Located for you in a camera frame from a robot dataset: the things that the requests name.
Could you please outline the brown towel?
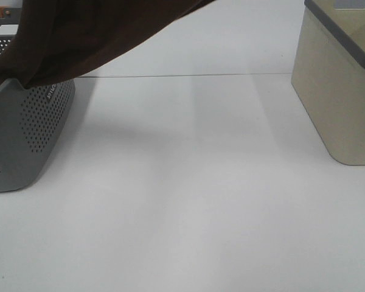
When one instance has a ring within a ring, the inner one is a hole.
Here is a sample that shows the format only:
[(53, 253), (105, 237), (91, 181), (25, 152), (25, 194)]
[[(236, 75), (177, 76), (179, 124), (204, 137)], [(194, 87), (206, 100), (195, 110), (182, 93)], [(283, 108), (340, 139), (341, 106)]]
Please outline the brown towel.
[(23, 1), (15, 37), (0, 55), (0, 85), (52, 85), (89, 73), (172, 22), (208, 5), (197, 0)]

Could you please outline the grey perforated laundry basket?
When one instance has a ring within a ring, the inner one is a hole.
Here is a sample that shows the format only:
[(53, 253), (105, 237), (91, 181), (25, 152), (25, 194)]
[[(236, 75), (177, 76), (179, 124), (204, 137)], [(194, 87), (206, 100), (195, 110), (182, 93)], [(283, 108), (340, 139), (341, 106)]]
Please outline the grey perforated laundry basket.
[(25, 89), (0, 85), (0, 192), (36, 180), (54, 149), (75, 97), (73, 80)]

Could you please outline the beige bin with grey rim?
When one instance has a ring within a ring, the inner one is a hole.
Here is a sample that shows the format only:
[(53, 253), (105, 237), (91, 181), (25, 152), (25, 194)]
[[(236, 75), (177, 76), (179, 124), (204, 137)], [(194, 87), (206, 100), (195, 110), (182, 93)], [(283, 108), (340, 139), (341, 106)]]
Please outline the beige bin with grey rim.
[(329, 155), (365, 165), (365, 1), (305, 1), (291, 83)]

